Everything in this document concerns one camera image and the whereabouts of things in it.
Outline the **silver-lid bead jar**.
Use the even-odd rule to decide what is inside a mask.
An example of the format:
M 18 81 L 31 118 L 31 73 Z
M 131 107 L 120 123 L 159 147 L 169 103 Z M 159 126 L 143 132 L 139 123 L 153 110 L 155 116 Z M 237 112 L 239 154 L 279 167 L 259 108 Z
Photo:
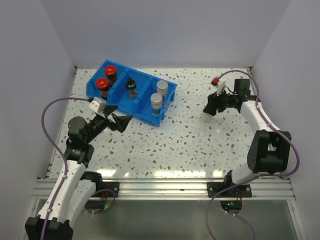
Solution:
M 159 93 L 153 93 L 150 96 L 150 102 L 152 116 L 157 118 L 160 115 L 160 111 L 162 109 L 163 97 Z
M 156 91 L 161 96 L 166 96 L 168 94 L 168 82 L 165 80 L 159 80 L 156 83 Z

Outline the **red-lid sauce jar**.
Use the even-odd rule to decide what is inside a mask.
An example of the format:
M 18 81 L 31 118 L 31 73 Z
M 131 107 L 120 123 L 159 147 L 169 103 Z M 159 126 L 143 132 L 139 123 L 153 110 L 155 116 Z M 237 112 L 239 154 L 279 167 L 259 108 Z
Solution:
M 95 82 L 95 85 L 97 89 L 100 91 L 101 97 L 106 100 L 108 98 L 108 93 L 111 86 L 109 84 L 109 80 L 107 78 L 99 78 Z
M 117 68 L 114 65 L 107 65 L 104 68 L 104 74 L 111 85 L 118 80 Z

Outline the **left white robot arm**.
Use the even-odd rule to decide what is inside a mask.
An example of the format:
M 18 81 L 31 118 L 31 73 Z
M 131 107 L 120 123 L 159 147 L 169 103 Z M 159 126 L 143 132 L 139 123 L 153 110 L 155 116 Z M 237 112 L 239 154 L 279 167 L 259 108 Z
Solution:
M 123 133 L 133 118 L 132 115 L 118 116 L 116 105 L 90 103 L 95 117 L 87 122 L 83 117 L 73 117 L 68 122 L 66 150 L 61 154 L 63 165 L 60 175 L 42 209 L 25 223 L 30 240 L 70 240 L 73 237 L 73 222 L 85 207 L 89 198 L 109 192 L 104 188 L 98 172 L 87 171 L 94 153 L 91 142 L 105 129 Z

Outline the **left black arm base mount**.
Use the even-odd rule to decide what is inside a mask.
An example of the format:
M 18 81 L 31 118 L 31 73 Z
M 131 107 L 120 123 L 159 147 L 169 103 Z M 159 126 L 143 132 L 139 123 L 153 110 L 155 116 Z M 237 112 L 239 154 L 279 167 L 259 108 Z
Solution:
M 98 172 L 92 172 L 92 171 L 86 171 L 82 177 L 81 180 L 89 180 L 93 183 L 95 183 L 96 189 L 95 191 L 100 191 L 103 189 L 111 190 L 115 193 L 115 197 L 117 198 L 119 195 L 119 189 L 120 189 L 120 183 L 118 181 L 103 181 L 103 177 Z

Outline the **black-cap white spice bottle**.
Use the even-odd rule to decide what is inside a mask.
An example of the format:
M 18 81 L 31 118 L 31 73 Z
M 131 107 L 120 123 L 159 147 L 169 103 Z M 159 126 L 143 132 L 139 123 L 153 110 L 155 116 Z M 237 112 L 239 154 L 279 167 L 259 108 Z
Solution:
M 208 113 L 204 113 L 202 112 L 201 113 L 201 119 L 204 121 L 204 122 L 207 122 L 207 123 L 210 123 L 210 122 L 213 122 L 215 120 L 215 117 L 208 114 Z

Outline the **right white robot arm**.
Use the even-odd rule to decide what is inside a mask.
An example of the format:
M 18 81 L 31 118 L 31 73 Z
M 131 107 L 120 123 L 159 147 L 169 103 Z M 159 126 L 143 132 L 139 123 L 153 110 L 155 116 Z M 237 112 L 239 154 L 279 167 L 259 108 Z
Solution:
M 207 97 L 203 112 L 215 116 L 226 109 L 236 109 L 254 133 L 246 163 L 224 177 L 223 192 L 232 197 L 241 190 L 240 184 L 250 178 L 284 172 L 288 166 L 292 137 L 288 131 L 274 126 L 266 116 L 258 96 L 251 94 L 249 79 L 236 79 L 233 90 L 229 90 L 225 81 L 217 77 L 211 84 L 216 87 L 216 92 Z

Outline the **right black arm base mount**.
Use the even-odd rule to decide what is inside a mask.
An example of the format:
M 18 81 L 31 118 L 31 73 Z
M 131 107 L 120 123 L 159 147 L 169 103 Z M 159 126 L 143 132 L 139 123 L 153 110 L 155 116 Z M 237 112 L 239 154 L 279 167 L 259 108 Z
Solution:
M 206 183 L 207 195 L 212 198 L 221 192 L 218 197 L 222 198 L 251 198 L 253 196 L 250 184 L 236 185 L 231 177 L 226 176 L 222 181 L 209 181 Z

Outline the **black-cap brown spice bottle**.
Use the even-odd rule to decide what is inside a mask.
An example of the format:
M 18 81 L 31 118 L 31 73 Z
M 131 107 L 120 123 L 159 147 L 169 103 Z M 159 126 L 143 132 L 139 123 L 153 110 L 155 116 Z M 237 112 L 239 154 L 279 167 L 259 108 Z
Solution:
M 127 89 L 128 97 L 134 100 L 138 96 L 137 83 L 129 77 L 126 81 L 125 87 Z

